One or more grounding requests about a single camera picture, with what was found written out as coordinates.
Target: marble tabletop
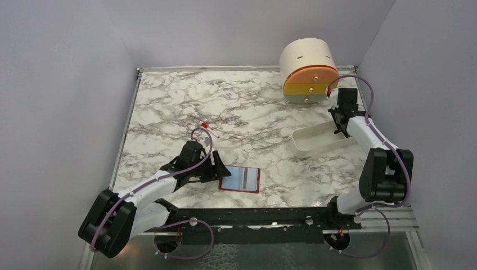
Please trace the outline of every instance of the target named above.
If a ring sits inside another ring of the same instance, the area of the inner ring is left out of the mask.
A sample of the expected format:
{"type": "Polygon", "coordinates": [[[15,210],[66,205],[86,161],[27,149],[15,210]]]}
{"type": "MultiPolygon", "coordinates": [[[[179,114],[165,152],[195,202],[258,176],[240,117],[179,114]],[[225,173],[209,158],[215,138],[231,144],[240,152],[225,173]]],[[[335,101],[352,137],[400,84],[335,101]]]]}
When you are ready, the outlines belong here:
{"type": "MultiPolygon", "coordinates": [[[[353,78],[339,86],[357,87],[353,78]]],[[[327,109],[286,104],[278,71],[144,72],[113,190],[152,176],[206,122],[220,133],[214,149],[226,165],[261,169],[260,192],[223,191],[212,181],[189,183],[166,200],[180,208],[325,206],[357,186],[366,158],[356,143],[306,159],[291,153],[292,131],[332,120],[327,109]]]]}

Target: screw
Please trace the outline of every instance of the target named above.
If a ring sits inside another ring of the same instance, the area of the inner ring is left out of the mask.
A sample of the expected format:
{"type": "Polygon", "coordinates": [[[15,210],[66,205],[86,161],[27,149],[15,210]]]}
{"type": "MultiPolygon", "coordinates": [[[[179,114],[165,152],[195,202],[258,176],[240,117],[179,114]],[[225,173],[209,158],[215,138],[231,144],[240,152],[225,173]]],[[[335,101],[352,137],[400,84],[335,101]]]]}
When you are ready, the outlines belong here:
{"type": "Polygon", "coordinates": [[[191,226],[197,225],[197,221],[196,221],[197,218],[191,218],[191,219],[192,219],[193,221],[189,222],[189,224],[190,224],[191,226]]]}
{"type": "Polygon", "coordinates": [[[361,217],[360,216],[356,216],[353,218],[353,221],[356,223],[356,224],[360,224],[361,223],[361,217]]]}
{"type": "Polygon", "coordinates": [[[306,217],[306,220],[305,220],[305,223],[308,224],[308,225],[313,224],[312,217],[311,217],[311,216],[307,216],[307,217],[306,217]]]}

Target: gray wall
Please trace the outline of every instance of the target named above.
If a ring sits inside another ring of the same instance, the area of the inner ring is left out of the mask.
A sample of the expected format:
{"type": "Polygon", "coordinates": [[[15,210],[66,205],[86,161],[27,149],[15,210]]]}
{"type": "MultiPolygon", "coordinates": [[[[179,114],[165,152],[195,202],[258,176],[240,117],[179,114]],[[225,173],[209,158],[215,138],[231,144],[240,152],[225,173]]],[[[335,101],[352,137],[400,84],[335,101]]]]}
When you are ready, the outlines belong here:
{"type": "Polygon", "coordinates": [[[394,0],[103,0],[140,67],[278,66],[299,38],[317,37],[337,65],[359,65],[394,0]]]}
{"type": "Polygon", "coordinates": [[[377,126],[415,154],[411,202],[434,270],[476,267],[476,11],[397,0],[359,68],[377,126]]]}
{"type": "Polygon", "coordinates": [[[99,1],[1,1],[0,41],[0,269],[76,269],[136,70],[99,1]]]}

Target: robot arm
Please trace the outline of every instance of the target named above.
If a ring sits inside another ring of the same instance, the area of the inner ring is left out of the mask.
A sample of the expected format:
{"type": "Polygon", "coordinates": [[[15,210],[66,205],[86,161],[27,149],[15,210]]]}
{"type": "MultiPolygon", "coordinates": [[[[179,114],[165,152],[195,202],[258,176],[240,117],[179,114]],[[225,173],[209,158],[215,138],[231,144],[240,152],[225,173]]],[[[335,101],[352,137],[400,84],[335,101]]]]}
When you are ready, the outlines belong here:
{"type": "Polygon", "coordinates": [[[110,216],[95,243],[95,249],[105,254],[108,258],[116,256],[126,245],[131,237],[145,232],[151,228],[162,226],[168,219],[170,209],[158,199],[171,194],[189,182],[191,177],[199,178],[200,182],[209,182],[222,177],[230,176],[231,173],[222,163],[217,151],[212,152],[214,165],[211,157],[208,157],[200,166],[187,173],[177,174],[174,177],[166,177],[157,180],[133,192],[146,182],[154,181],[160,177],[170,175],[200,162],[205,156],[202,145],[195,141],[188,141],[179,156],[160,168],[149,179],[145,179],[135,185],[113,193],[111,190],[102,191],[94,201],[89,213],[84,219],[78,235],[88,243],[92,243],[93,237],[100,223],[111,207],[120,198],[129,194],[110,216]]]}
{"type": "MultiPolygon", "coordinates": [[[[404,162],[409,176],[412,174],[414,157],[409,150],[403,150],[388,142],[383,143],[371,130],[374,125],[371,118],[366,123],[365,112],[358,111],[358,90],[340,88],[337,107],[328,111],[336,125],[336,133],[342,132],[346,137],[353,137],[364,152],[368,153],[363,171],[359,178],[359,186],[337,198],[337,211],[341,214],[353,215],[357,210],[376,201],[398,203],[406,195],[406,179],[395,155],[388,147],[396,149],[404,162]]],[[[376,128],[380,137],[383,134],[376,128]]]]}

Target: cylindrical container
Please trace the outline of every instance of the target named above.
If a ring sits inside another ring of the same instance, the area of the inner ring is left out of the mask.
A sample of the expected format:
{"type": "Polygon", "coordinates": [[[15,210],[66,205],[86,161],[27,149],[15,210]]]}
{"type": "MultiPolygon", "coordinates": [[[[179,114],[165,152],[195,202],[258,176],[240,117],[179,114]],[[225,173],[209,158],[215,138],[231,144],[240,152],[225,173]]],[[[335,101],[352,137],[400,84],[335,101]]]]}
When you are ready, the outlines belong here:
{"type": "Polygon", "coordinates": [[[280,56],[280,73],[283,95],[295,104],[324,100],[326,87],[339,76],[328,44],[317,38],[298,39],[288,44],[280,56]]]}

